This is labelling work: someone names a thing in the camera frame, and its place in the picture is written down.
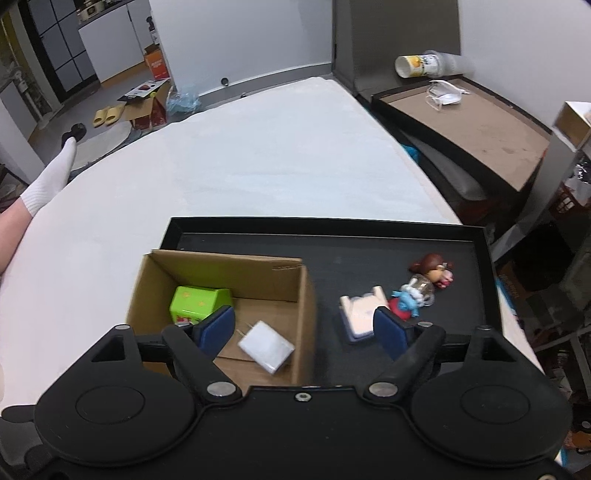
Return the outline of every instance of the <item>white sock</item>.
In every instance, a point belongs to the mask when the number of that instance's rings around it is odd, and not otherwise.
[[[76,139],[71,137],[66,140],[64,148],[57,157],[22,193],[22,201],[31,216],[35,216],[41,207],[48,204],[66,186],[74,158],[76,158]]]

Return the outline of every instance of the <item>black shoe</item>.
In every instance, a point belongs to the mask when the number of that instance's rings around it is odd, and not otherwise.
[[[79,142],[84,138],[85,135],[86,127],[84,126],[84,124],[72,125],[71,130],[61,136],[61,147],[64,148],[64,145],[66,144],[66,140],[68,140],[68,138],[73,137],[74,139],[76,139],[77,142]]]

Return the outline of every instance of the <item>person's leg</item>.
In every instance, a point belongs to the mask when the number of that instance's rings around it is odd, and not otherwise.
[[[31,220],[33,216],[20,198],[0,214],[0,273],[12,260]]]
[[[58,156],[0,215],[0,274],[6,270],[33,217],[66,186],[75,157],[76,140],[68,138]]]

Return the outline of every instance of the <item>plastic cup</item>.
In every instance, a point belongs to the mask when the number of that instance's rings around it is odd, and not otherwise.
[[[407,55],[398,57],[394,62],[394,68],[402,78],[431,76],[440,70],[437,55]]]
[[[473,71],[470,61],[462,55],[442,53],[435,50],[427,50],[423,55],[435,55],[437,57],[439,70],[435,75],[429,75],[432,78],[471,73]]]
[[[394,68],[398,75],[406,79],[423,76],[439,78],[470,73],[473,70],[466,57],[435,50],[427,50],[422,55],[398,57],[394,62]]]

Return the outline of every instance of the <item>blue smurf toy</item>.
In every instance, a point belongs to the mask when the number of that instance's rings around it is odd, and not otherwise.
[[[423,275],[413,275],[407,284],[400,287],[400,291],[393,291],[388,302],[392,310],[401,320],[408,320],[411,316],[418,317],[418,310],[433,305],[435,301],[435,287]]]
[[[410,312],[413,317],[418,317],[419,305],[410,293],[405,291],[393,291],[392,296],[398,299],[396,307],[405,317],[408,315],[408,312]]]

